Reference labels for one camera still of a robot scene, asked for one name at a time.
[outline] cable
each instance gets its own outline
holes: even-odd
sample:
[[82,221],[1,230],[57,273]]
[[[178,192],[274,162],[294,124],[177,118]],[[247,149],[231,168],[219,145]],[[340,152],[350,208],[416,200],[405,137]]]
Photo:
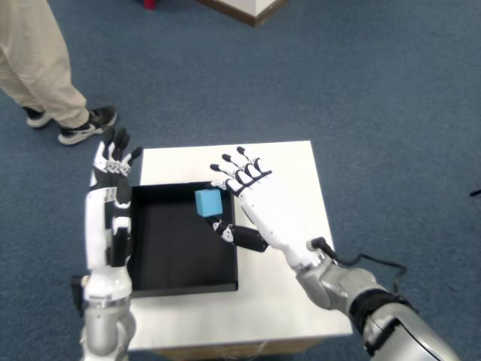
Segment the cable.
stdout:
[[360,253],[356,258],[351,260],[345,260],[345,259],[339,258],[339,256],[337,256],[337,253],[334,252],[334,250],[331,248],[331,246],[328,244],[328,242],[325,240],[324,237],[315,238],[310,243],[313,248],[320,249],[327,256],[331,257],[334,261],[336,261],[341,265],[345,265],[345,266],[356,265],[359,263],[361,259],[364,258],[364,259],[370,260],[371,262],[379,263],[381,265],[387,265],[388,267],[392,267],[392,268],[397,268],[399,272],[394,277],[394,281],[392,283],[392,289],[394,290],[394,293],[396,295],[399,294],[399,285],[401,284],[401,279],[407,272],[407,267],[405,265],[402,265],[396,262],[386,261],[384,259],[369,256],[368,254],[364,254],[364,253]]
[[475,190],[474,192],[469,193],[470,197],[476,197],[481,194],[481,190]]

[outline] person's leg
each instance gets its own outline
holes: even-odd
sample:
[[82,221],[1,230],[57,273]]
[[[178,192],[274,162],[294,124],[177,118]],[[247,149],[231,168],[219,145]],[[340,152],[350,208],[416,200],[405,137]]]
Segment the person's leg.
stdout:
[[46,0],[0,1],[0,48],[11,70],[61,126],[89,119],[86,100],[71,84],[62,33]]
[[29,92],[22,81],[12,71],[7,62],[7,58],[0,49],[0,87],[10,96],[19,106],[31,108],[34,111],[42,112],[44,108]]
[[27,112],[27,124],[32,128],[46,126],[51,116],[29,92],[22,81],[12,71],[7,58],[0,49],[0,88]]

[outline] blue cube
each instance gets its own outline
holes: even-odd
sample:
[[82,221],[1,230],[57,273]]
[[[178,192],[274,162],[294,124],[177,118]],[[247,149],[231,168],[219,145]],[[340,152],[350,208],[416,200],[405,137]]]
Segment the blue cube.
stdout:
[[195,205],[201,217],[217,216],[222,214],[222,200],[219,190],[195,191]]

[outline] black box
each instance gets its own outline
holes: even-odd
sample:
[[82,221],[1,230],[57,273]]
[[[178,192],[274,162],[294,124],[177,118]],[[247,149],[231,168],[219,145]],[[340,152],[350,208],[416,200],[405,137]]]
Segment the black box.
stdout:
[[[206,183],[132,188],[133,296],[237,290],[236,247],[197,215],[195,191]],[[222,219],[232,223],[231,195],[221,191]]]

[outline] sneaker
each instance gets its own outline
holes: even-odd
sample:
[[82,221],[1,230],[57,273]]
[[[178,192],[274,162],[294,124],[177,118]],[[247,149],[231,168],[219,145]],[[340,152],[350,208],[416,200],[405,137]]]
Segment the sneaker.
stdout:
[[34,111],[27,107],[24,107],[23,110],[27,113],[27,125],[32,128],[43,128],[52,120],[52,117],[44,111]]
[[85,141],[95,134],[102,134],[107,127],[112,126],[117,119],[113,107],[105,107],[89,111],[87,123],[77,128],[60,128],[59,142],[64,145],[74,145]]

